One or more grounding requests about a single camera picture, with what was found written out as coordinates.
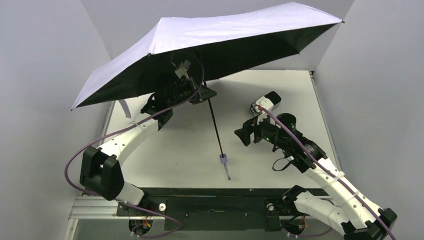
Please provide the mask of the lilac folding umbrella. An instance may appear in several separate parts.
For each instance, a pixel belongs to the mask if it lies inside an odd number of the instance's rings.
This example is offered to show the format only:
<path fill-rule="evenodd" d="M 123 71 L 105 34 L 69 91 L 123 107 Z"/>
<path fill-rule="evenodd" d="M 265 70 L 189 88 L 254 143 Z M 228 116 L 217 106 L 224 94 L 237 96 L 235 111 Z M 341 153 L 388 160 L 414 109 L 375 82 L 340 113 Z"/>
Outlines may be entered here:
<path fill-rule="evenodd" d="M 214 17 L 163 17 L 88 77 L 72 108 L 153 94 L 179 81 L 178 64 L 203 83 L 301 53 L 342 19 L 296 2 Z"/>

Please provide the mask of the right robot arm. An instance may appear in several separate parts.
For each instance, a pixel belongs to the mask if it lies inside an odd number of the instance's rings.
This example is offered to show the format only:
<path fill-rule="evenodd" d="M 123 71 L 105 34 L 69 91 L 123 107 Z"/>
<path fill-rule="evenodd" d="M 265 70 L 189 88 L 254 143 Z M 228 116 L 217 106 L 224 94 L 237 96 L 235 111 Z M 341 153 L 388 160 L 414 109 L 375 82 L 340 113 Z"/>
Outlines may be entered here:
<path fill-rule="evenodd" d="M 390 208 L 381 208 L 363 195 L 338 170 L 328 155 L 315 142 L 296 128 L 297 119 L 281 113 L 271 123 L 271 116 L 255 116 L 236 129 L 234 134 L 248 146 L 264 140 L 273 151 L 282 150 L 289 165 L 317 183 L 334 201 L 323 200 L 305 188 L 295 185 L 283 196 L 288 212 L 311 216 L 345 240 L 383 240 L 397 220 Z"/>

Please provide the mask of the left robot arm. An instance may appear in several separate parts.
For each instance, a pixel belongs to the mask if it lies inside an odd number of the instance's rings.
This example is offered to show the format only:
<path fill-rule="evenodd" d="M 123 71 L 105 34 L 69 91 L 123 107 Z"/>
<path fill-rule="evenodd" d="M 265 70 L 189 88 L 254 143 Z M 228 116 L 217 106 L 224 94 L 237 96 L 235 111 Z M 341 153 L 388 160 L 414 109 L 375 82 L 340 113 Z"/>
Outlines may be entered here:
<path fill-rule="evenodd" d="M 174 108 L 186 102 L 200 104 L 216 95 L 216 91 L 192 76 L 184 76 L 152 93 L 127 127 L 109 134 L 108 140 L 100 146 L 89 144 L 83 150 L 80 184 L 108 201 L 139 205 L 145 192 L 125 181 L 124 162 L 139 145 L 165 126 Z"/>

